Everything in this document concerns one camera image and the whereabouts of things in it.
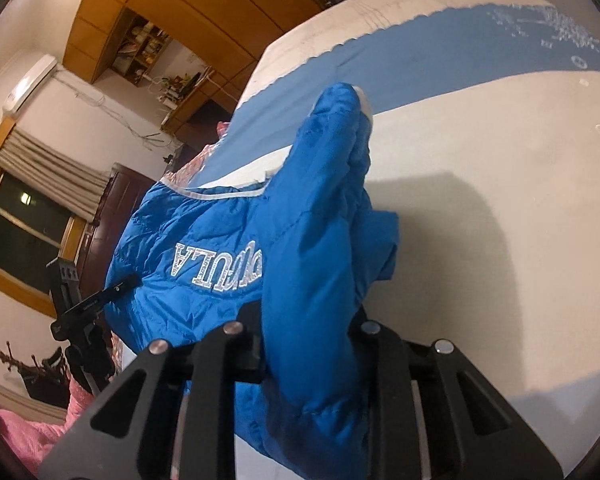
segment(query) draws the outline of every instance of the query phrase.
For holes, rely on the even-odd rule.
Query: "window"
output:
[[[0,168],[0,290],[53,316],[46,264],[75,258],[85,224]]]

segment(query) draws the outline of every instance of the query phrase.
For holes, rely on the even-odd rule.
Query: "window pane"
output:
[[[0,268],[37,290],[49,292],[46,264],[58,248],[23,231],[0,216]]]
[[[71,213],[9,173],[0,181],[0,207],[39,233],[62,242]]]

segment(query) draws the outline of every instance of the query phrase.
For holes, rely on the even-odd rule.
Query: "white piping trim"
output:
[[[189,198],[194,198],[196,200],[223,200],[225,198],[240,198],[240,197],[253,197],[260,196],[264,193],[264,190],[267,189],[269,182],[264,183],[262,187],[258,189],[252,189],[250,191],[235,191],[231,193],[219,193],[219,194],[203,194],[196,193],[195,191],[189,191],[180,186],[176,186],[172,182],[170,182],[166,177],[162,177],[160,179],[160,183],[164,184],[169,189],[175,191],[176,193],[180,193],[181,195],[187,196]]]

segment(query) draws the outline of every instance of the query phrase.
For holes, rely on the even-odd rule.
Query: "blue stripe on bed sheet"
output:
[[[555,7],[420,16],[337,45],[254,95],[189,187],[289,146],[318,95],[337,81],[360,86],[380,113],[507,76],[569,70],[600,71],[600,46]]]

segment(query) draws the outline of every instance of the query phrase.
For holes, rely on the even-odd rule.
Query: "pink blanket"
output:
[[[34,475],[42,459],[93,400],[93,396],[85,392],[74,378],[69,382],[69,392],[71,396],[64,426],[29,422],[13,412],[0,410],[0,434]]]

